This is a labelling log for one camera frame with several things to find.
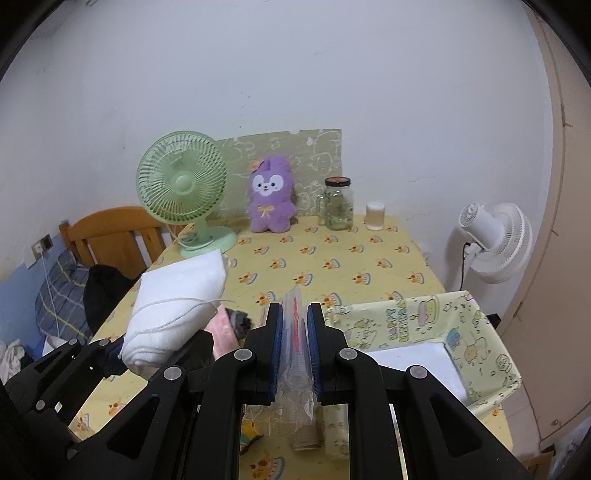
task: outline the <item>jar lid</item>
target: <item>jar lid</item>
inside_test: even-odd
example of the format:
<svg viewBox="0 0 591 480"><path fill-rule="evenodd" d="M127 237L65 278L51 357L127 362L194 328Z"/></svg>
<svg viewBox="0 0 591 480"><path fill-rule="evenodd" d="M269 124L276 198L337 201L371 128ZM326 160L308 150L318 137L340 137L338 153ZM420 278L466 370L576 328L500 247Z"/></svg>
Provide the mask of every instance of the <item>jar lid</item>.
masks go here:
<svg viewBox="0 0 591 480"><path fill-rule="evenodd" d="M365 208L371 211L382 211L386 209L386 205L383 202L368 202Z"/></svg>
<svg viewBox="0 0 591 480"><path fill-rule="evenodd" d="M348 187L351 185L351 179L348 177L328 177L324 179L327 187Z"/></svg>

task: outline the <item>white fan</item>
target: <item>white fan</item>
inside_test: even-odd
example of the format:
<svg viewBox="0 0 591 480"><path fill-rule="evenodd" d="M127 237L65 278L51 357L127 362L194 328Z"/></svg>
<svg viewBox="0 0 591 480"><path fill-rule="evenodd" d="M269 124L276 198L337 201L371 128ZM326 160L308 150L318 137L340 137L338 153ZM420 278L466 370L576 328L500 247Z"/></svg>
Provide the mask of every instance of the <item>white fan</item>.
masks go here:
<svg viewBox="0 0 591 480"><path fill-rule="evenodd" d="M475 240L465 248L466 268L486 283L509 280L530 258L530 221L513 203L501 203L489 211L471 203L460 215L460 226Z"/></svg>

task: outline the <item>blue gripper pad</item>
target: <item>blue gripper pad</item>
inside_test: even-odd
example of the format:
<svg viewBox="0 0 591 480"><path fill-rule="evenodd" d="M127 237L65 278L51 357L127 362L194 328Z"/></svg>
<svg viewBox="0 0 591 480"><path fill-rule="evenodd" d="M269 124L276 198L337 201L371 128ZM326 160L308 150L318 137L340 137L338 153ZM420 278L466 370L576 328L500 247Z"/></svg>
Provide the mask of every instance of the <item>blue gripper pad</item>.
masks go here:
<svg viewBox="0 0 591 480"><path fill-rule="evenodd" d="M318 350L318 337L312 314L312 305L308 305L306 323L308 325L308 348L310 349L312 377L314 378L314 393L318 397L322 394L322 382L320 381L320 352Z"/></svg>
<svg viewBox="0 0 591 480"><path fill-rule="evenodd" d="M271 355L271 381L269 382L269 397L275 401L277 394L277 375L279 374L279 360L281 358L281 339L283 337L283 307L278 305L277 321L275 322L275 336Z"/></svg>

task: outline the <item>yellow tablecloth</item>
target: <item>yellow tablecloth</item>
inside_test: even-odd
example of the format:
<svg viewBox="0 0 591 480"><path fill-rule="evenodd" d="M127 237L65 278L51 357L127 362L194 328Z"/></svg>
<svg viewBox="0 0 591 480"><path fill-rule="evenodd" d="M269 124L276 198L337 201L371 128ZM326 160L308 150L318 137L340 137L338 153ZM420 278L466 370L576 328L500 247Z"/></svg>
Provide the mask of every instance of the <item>yellow tablecloth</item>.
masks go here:
<svg viewBox="0 0 591 480"><path fill-rule="evenodd" d="M231 259L224 298L228 306L248 312L260 322L263 308L299 285L304 304L324 307L443 293L418 248L393 217L386 229L370 232L361 216L349 231L332 232L317 226L316 217L302 217L284 234L251 233L247 219L221 220L239 232L238 244L226 253ZM182 260L178 246L168 247L150 270ZM137 295L136 285L117 305L95 338L125 333ZM129 371L101 381L70 427L81 438L90 436L130 401L146 382ZM512 448L502 408L481 419L500 441ZM293 452L287 439L263 437L241 456L243 480L348 479L348 463L330 460L323 449Z"/></svg>

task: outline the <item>power cord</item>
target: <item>power cord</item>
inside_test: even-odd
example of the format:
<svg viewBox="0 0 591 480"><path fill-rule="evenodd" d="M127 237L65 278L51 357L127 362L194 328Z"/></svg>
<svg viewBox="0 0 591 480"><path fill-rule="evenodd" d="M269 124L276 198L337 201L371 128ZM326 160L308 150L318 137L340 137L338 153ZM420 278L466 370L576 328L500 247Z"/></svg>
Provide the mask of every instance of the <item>power cord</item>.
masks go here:
<svg viewBox="0 0 591 480"><path fill-rule="evenodd" d="M53 295L51 293L51 288L52 288L53 285L49 281L49 275L47 275L47 267L45 266L44 251L43 251L43 248L41 246L39 246L38 248L36 248L35 251L41 255L41 263L43 264L43 271L45 272L45 281L47 282L47 292L49 293L49 298L51 300L51 306L53 307L53 316L56 319L56 336L59 339L61 339L61 336L60 336L60 323L57 321L56 304L53 302Z"/></svg>
<svg viewBox="0 0 591 480"><path fill-rule="evenodd" d="M170 238L173 240L173 242L176 242L177 244L179 244L181 247L185 247L185 248L190 248L190 245L184 244L183 242L181 242L179 236L179 234L174 233L173 229L170 227L169 224L166 224L166 230L168 230L168 233L170 234Z"/></svg>
<svg viewBox="0 0 591 480"><path fill-rule="evenodd" d="M464 244L464 246L462 247L462 281L460 282L460 291L462 291L463 287L464 287L464 264L465 264L466 257L467 257L466 247L469 247L469 246L470 246L470 242L466 242Z"/></svg>

